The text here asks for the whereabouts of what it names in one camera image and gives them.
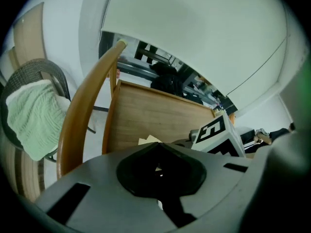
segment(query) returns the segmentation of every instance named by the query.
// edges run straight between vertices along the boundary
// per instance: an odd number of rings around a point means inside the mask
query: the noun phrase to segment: knit towel
[[[60,108],[50,80],[22,86],[8,96],[8,125],[35,160],[57,149],[66,111]]]

